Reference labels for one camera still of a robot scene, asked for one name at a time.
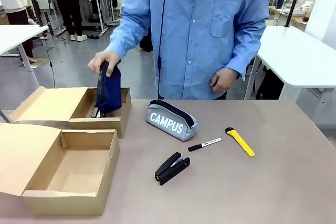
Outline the person's right hand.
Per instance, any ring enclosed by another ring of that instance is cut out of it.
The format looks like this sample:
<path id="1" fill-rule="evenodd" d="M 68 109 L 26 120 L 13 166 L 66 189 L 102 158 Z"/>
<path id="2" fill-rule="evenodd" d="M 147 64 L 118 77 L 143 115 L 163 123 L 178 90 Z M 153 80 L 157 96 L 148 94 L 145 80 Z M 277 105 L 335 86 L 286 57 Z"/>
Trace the person's right hand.
<path id="1" fill-rule="evenodd" d="M 110 77 L 113 73 L 115 66 L 120 62 L 119 55 L 114 51 L 101 51 L 96 53 L 94 58 L 88 63 L 88 68 L 96 74 L 99 74 L 101 65 L 107 62 L 108 67 L 106 70 L 106 76 Z"/>

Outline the person's left hand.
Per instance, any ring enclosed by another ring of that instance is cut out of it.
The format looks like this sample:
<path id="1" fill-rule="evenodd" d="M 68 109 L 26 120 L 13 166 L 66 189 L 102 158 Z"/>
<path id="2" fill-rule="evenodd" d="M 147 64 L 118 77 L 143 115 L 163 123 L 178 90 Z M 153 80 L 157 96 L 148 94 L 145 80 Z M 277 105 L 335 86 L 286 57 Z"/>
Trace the person's left hand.
<path id="1" fill-rule="evenodd" d="M 215 93 L 225 93 L 231 88 L 238 73 L 230 68 L 219 70 L 211 80 L 211 87 Z"/>

